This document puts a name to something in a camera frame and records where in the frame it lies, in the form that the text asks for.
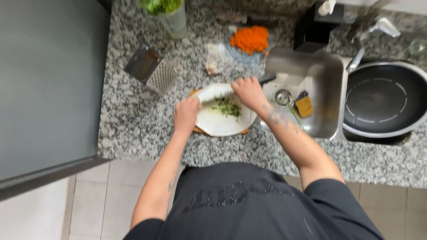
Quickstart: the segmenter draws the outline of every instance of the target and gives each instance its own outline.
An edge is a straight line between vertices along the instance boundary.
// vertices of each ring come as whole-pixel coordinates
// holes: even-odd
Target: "grater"
[[[146,43],[138,47],[125,71],[159,95],[166,93],[174,85],[176,78],[176,73],[168,62]]]

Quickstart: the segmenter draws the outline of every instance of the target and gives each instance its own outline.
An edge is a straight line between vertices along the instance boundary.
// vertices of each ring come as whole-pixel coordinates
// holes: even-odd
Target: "person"
[[[266,169],[241,162],[187,167],[168,205],[198,98],[175,106],[175,131],[137,200],[124,240],[383,240],[332,159],[274,109],[254,77],[231,84],[242,103],[269,126],[297,166],[303,192]]]

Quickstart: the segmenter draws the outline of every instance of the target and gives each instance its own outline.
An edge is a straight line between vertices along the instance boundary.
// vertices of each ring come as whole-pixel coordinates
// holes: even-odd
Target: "yellow sponge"
[[[301,117],[308,117],[313,113],[313,106],[311,105],[311,98],[309,96],[296,101],[295,105]]]

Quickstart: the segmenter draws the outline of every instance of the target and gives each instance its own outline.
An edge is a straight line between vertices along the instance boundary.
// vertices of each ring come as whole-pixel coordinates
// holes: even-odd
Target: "nonstick pan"
[[[344,129],[368,138],[407,133],[427,119],[427,73],[405,62],[363,64],[348,76]]]

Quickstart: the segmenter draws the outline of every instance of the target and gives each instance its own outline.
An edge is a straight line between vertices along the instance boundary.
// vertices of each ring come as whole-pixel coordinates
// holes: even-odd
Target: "tattoo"
[[[268,118],[275,124],[283,124],[286,130],[295,131],[298,135],[299,127],[294,124],[289,124],[290,121],[287,119],[283,113],[276,110],[275,108],[270,109],[267,105],[263,105],[263,109],[268,112]]]
[[[167,191],[170,192],[173,189],[173,185],[175,184],[175,178],[176,178],[176,173],[177,172],[172,172],[173,173],[173,177],[172,180],[169,182],[169,185],[167,186]]]

